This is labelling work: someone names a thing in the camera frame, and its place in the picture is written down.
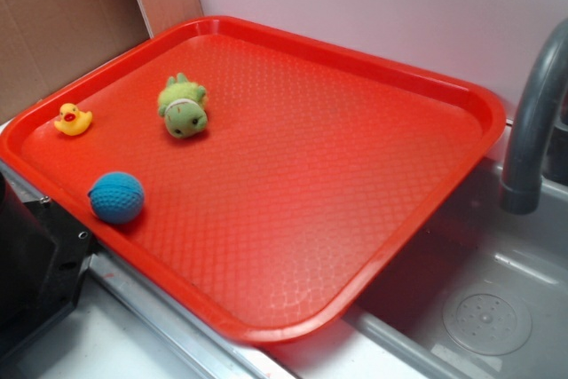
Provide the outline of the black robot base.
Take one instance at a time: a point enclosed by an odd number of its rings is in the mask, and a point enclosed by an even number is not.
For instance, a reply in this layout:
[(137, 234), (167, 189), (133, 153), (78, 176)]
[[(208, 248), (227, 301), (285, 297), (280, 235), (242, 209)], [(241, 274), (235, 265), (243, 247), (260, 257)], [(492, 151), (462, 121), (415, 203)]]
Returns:
[(75, 309), (92, 233), (57, 202), (22, 201), (1, 177), (1, 361)]

